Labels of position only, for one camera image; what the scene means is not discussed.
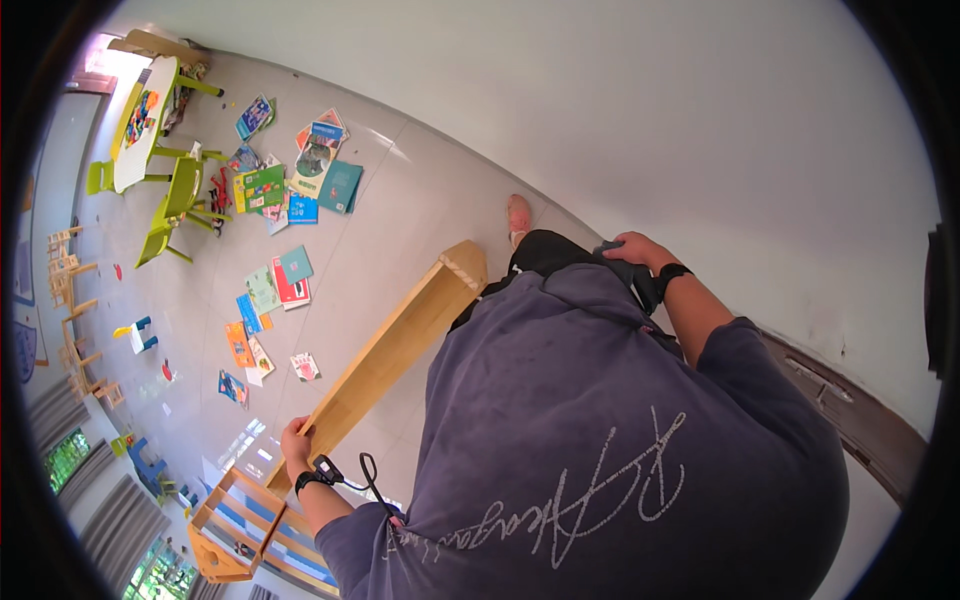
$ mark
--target person's left hand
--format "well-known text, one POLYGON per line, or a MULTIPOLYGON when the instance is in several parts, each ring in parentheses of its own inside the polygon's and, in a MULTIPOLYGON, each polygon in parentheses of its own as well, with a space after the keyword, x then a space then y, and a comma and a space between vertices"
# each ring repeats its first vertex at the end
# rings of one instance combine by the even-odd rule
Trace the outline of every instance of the person's left hand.
POLYGON ((310 419, 309 415, 291 420, 283 429, 283 435, 280 436, 280 451, 283 452, 283 458, 287 462, 287 474, 293 473, 290 476, 291 481, 296 481, 302 472, 310 470, 310 450, 316 426, 310 427, 310 430, 302 436, 297 435, 308 419, 310 419))

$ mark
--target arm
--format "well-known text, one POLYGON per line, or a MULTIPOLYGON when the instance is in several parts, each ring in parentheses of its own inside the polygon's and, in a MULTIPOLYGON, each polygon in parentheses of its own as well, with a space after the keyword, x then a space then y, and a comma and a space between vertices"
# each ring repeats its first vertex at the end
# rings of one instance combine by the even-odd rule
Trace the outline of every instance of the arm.
MULTIPOLYGON (((280 450, 287 462, 287 476, 290 483, 297 485, 297 478, 306 470, 314 470, 310 465, 310 439, 313 438, 314 428, 311 427, 304 435, 297 435, 309 417, 297 417, 283 430, 280 438, 280 450)), ((306 520, 310 523, 310 531, 314 538, 324 528, 324 525, 335 518, 346 516, 353 512, 345 499, 330 486, 313 481, 300 490, 298 496, 306 520)))
MULTIPOLYGON (((642 233, 621 233, 616 236, 615 241, 624 244, 620 248, 605 251, 605 257, 622 258, 635 265, 646 265, 650 267, 654 277, 660 276, 663 265, 680 263, 669 250, 642 233)), ((666 286, 663 304, 670 315, 670 323, 677 332, 677 340, 684 350, 686 362, 696 369, 710 333, 720 325, 732 321, 733 314, 707 286, 690 273, 670 280, 666 286)))

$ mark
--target gray curtain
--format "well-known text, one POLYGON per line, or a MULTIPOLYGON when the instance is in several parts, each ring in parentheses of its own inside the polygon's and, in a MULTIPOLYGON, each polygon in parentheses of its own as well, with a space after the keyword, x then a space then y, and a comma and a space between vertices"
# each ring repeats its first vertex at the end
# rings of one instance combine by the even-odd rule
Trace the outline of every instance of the gray curtain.
POLYGON ((126 474, 93 514, 80 542, 114 595, 120 597, 137 563, 169 524, 170 519, 140 482, 126 474))
POLYGON ((66 375, 50 386, 30 406, 30 425, 41 456, 90 418, 86 406, 70 391, 66 375))
POLYGON ((110 444, 101 440, 90 448, 90 453, 86 455, 84 461, 66 479, 66 483, 60 488, 57 494, 57 500, 60 501, 60 507, 66 514, 77 503, 80 496, 84 494, 90 484, 104 472, 110 462, 116 458, 110 444))
POLYGON ((197 573, 186 592, 186 600, 220 600, 227 591, 228 584, 211 584, 206 578, 197 573))
POLYGON ((280 596, 258 584, 253 584, 253 589, 250 590, 250 598, 248 600, 280 600, 280 596))

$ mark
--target blue chair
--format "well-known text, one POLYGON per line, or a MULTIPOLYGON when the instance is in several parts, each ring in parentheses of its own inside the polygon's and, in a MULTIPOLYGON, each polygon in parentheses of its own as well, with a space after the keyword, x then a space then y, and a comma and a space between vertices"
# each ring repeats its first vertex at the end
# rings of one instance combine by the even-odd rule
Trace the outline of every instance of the blue chair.
POLYGON ((167 462, 163 459, 160 459, 155 465, 147 465, 146 461, 140 457, 140 450, 142 450, 145 445, 147 445, 147 439, 140 438, 137 440, 136 444, 127 448, 127 454, 130 454, 130 458, 133 461, 133 466, 141 475, 143 475, 144 479, 154 483, 159 489, 160 483, 157 478, 160 475, 160 472, 163 471, 163 469, 167 466, 167 462))

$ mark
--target black pants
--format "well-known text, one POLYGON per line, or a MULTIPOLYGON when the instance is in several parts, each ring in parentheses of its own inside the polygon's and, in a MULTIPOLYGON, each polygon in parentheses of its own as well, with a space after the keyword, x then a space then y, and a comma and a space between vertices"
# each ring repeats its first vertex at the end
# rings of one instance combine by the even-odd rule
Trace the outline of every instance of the black pants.
MULTIPOLYGON (((580 262, 593 265, 604 264, 601 258, 580 248, 559 233, 547 229, 534 229, 523 236, 519 246, 514 251, 514 255, 510 257, 510 270, 507 272, 507 276, 488 285, 480 296, 484 297, 499 292, 510 285, 510 282, 517 275, 514 266, 521 271, 536 271, 541 276, 547 277, 560 269, 580 262)), ((450 331, 470 320, 473 307, 476 306, 477 302, 478 300, 474 300, 470 303, 470 306, 464 309, 464 312, 460 313, 460 316, 450 327, 450 331)))

